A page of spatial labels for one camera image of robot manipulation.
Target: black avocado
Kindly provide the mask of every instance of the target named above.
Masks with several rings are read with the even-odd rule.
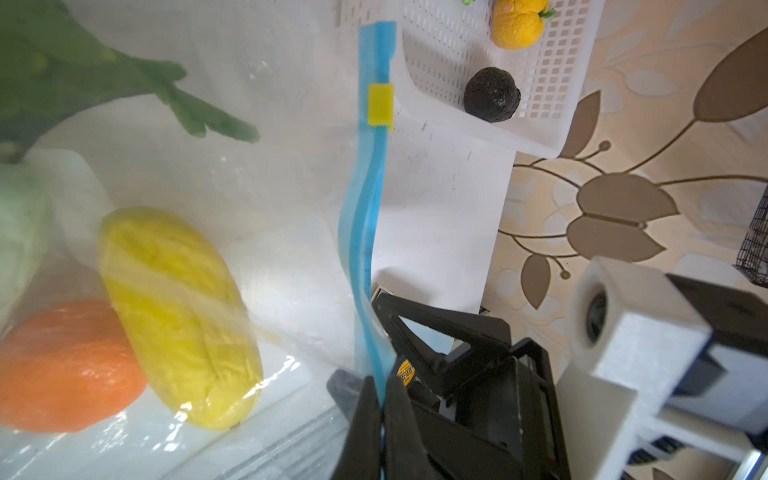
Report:
[[[515,79],[500,68],[483,68],[464,90],[464,110],[491,123],[507,120],[519,105],[520,90]]]

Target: black wire basket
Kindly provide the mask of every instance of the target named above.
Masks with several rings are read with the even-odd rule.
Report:
[[[760,199],[736,258],[737,270],[755,285],[768,287],[768,187]]]

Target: white basket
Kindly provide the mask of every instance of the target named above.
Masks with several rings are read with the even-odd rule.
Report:
[[[491,40],[494,0],[341,0],[341,24],[398,23],[391,82],[410,114],[526,154],[560,154],[587,74],[605,0],[550,0],[557,14],[529,48]],[[508,71],[520,107],[490,124],[464,112],[464,88],[484,67]]]

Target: black and yellow sticker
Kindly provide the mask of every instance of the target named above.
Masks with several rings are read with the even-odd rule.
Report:
[[[408,360],[404,360],[397,369],[397,376],[400,377],[404,386],[408,386],[415,374],[416,371]]]

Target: brown leaf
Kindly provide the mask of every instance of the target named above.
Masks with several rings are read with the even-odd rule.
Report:
[[[654,480],[674,480],[674,478],[670,474],[654,468]]]
[[[594,128],[598,124],[600,115],[600,91],[596,91],[582,98],[576,105],[574,119],[571,122],[571,130],[565,145],[560,152],[563,158],[573,158],[579,155],[592,139]]]
[[[534,254],[525,259],[523,271],[520,274],[520,284],[525,298],[535,309],[541,306],[541,302],[547,296],[551,275],[547,257]]]
[[[694,100],[699,121],[744,118],[768,107],[768,28],[729,53],[712,70]]]
[[[646,223],[677,215],[673,198],[647,178],[631,174],[606,174],[588,181],[576,196],[586,214],[632,223]]]
[[[571,247],[586,259],[600,256],[640,262],[666,250],[637,227],[599,218],[579,217],[566,232]]]

